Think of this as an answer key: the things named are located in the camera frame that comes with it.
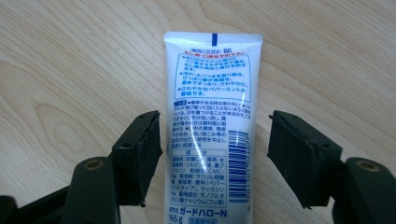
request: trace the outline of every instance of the wood grain surface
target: wood grain surface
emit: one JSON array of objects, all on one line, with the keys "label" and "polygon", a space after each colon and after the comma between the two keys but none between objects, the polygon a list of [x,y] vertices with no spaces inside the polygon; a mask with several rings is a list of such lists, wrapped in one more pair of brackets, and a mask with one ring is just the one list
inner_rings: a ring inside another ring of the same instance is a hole
[{"label": "wood grain surface", "polygon": [[[0,194],[21,206],[68,185],[150,110],[165,149],[165,32],[259,33],[254,223],[332,223],[333,201],[304,210],[266,157],[268,115],[296,114],[343,160],[396,175],[395,12],[393,0],[0,1]],[[122,223],[163,223],[165,163]]]}]

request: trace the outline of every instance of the barcode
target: barcode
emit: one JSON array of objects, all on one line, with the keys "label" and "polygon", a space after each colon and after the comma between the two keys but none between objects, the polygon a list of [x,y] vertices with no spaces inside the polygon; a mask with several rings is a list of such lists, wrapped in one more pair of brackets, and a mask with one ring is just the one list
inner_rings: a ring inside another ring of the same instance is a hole
[{"label": "barcode", "polygon": [[248,202],[248,134],[228,131],[230,203]]},{"label": "barcode", "polygon": [[207,217],[189,217],[189,224],[218,224],[218,220]]}]

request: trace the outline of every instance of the wooden table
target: wooden table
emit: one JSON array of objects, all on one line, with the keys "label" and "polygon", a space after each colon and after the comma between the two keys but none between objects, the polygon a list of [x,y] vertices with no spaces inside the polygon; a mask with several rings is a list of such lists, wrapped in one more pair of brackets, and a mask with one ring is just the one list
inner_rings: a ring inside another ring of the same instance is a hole
[{"label": "wooden table", "polygon": [[[266,157],[268,115],[296,114],[343,160],[396,175],[395,11],[389,0],[1,1],[0,194],[21,206],[68,185],[147,111],[163,114],[165,150],[165,32],[259,33],[254,223],[332,223],[333,201],[303,210]],[[165,163],[123,223],[163,223]]]}]

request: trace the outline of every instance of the hand cream tube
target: hand cream tube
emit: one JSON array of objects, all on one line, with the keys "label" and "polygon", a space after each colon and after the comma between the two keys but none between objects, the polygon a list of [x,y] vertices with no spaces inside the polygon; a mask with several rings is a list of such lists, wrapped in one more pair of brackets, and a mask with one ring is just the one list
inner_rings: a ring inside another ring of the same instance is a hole
[{"label": "hand cream tube", "polygon": [[252,223],[262,35],[169,32],[165,224]]}]

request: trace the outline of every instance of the tube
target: tube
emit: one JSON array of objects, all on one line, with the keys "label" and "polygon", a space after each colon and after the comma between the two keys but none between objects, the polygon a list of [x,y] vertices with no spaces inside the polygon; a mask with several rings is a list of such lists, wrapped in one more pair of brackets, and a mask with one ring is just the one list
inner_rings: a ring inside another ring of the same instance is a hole
[{"label": "tube", "polygon": [[252,223],[262,35],[168,32],[164,224]]}]

